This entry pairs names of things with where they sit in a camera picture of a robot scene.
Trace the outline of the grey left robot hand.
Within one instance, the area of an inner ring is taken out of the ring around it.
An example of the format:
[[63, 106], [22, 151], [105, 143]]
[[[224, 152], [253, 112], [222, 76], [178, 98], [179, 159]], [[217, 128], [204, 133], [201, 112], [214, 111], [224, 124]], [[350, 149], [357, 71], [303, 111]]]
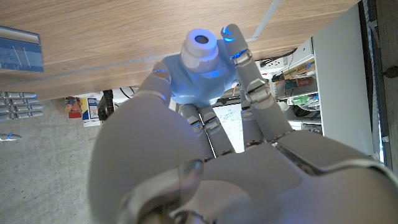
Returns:
[[396, 223], [397, 177], [292, 129], [235, 24], [191, 30], [105, 122], [96, 223]]

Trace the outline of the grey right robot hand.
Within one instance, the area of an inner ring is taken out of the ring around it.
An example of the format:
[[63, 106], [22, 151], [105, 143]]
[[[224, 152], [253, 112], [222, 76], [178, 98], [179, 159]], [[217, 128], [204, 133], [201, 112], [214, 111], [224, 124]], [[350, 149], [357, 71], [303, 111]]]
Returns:
[[42, 109], [36, 93], [1, 91], [1, 122], [42, 116]]

